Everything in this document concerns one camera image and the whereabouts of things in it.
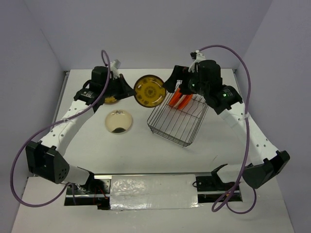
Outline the yellow patterned plate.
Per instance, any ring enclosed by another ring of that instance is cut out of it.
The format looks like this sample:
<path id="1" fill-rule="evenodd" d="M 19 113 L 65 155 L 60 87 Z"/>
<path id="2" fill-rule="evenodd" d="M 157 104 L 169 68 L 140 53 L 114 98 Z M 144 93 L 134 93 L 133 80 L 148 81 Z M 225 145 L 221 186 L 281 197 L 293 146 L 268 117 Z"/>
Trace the yellow patterned plate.
<path id="1" fill-rule="evenodd" d="M 118 100 L 115 99 L 114 97 L 108 97 L 108 98 L 105 98 L 105 100 L 104 100 L 105 104 L 115 104 L 117 102 L 118 102 Z"/>
<path id="2" fill-rule="evenodd" d="M 135 100 L 146 108 L 159 106 L 166 97 L 166 89 L 163 84 L 163 80 L 156 75 L 150 74 L 140 77 L 134 85 Z"/>

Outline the orange plate end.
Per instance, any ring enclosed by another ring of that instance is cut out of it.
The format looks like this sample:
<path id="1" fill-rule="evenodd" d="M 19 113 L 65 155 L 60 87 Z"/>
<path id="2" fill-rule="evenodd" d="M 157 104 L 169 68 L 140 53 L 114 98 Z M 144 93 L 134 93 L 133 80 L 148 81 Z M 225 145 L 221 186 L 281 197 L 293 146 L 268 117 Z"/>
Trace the orange plate end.
<path id="1" fill-rule="evenodd" d="M 190 100 L 192 99 L 193 94 L 191 95 L 185 95 L 183 100 L 180 102 L 179 106 L 177 109 L 183 109 L 184 107 L 187 106 L 187 104 L 190 102 Z"/>

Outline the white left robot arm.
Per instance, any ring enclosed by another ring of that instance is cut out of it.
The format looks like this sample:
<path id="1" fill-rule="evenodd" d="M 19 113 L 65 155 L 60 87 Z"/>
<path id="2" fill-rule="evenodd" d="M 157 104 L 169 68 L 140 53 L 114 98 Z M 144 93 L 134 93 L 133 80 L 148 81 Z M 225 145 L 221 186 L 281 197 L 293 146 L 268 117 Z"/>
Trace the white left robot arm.
<path id="1" fill-rule="evenodd" d="M 32 174 L 55 184 L 74 183 L 86 194 L 102 185 L 93 172 L 70 165 L 64 155 L 80 128 L 105 103 L 106 98 L 121 100 L 135 95 L 118 68 L 116 60 L 109 66 L 94 67 L 90 80 L 75 94 L 60 123 L 38 142 L 27 143 L 26 157 Z"/>

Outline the yellow patterned plate front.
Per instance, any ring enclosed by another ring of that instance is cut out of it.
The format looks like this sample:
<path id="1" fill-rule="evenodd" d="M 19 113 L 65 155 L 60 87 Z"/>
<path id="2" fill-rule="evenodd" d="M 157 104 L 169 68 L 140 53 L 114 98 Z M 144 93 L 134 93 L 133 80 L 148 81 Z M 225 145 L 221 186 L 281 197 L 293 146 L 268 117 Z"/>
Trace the yellow patterned plate front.
<path id="1" fill-rule="evenodd" d="M 117 102 L 118 102 L 118 100 L 115 99 L 114 97 L 108 97 L 108 98 L 105 98 L 105 100 L 104 100 L 105 104 L 115 104 Z"/>

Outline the cream plate with flowers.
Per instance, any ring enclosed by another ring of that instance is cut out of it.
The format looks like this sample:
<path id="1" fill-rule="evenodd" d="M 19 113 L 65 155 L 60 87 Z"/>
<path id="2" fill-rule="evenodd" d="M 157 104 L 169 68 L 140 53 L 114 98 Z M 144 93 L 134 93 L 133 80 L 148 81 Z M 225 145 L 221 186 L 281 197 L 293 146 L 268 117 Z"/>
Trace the cream plate with flowers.
<path id="1" fill-rule="evenodd" d="M 105 118 L 105 127 L 110 133 L 120 134 L 131 129 L 132 115 L 126 110 L 114 110 Z"/>

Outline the orange plate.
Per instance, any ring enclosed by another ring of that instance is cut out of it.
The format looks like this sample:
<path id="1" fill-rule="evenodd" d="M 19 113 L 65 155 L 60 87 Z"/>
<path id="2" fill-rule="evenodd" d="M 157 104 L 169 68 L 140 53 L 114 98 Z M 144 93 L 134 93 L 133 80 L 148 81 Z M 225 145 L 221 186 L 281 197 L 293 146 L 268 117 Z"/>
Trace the orange plate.
<path id="1" fill-rule="evenodd" d="M 170 102 L 169 102 L 169 106 L 170 106 L 170 107 L 173 107 L 174 104 L 176 103 L 177 92 L 180 92 L 180 88 L 177 88 L 177 90 L 175 91 L 173 97 L 171 98 L 171 100 L 170 100 Z"/>

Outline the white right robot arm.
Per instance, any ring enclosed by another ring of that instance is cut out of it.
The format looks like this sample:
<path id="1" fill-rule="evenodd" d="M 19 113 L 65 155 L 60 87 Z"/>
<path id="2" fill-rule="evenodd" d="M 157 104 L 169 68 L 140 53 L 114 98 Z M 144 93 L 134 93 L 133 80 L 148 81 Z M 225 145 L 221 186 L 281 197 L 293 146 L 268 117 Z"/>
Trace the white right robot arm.
<path id="1" fill-rule="evenodd" d="M 178 81 L 181 94 L 202 96 L 236 136 L 249 143 L 250 164 L 245 166 L 242 177 L 250 187 L 258 189 L 282 171 L 290 155 L 274 146 L 245 113 L 246 102 L 234 87 L 223 84 L 221 68 L 214 60 L 196 62 L 192 67 L 175 65 L 163 87 L 172 93 Z"/>

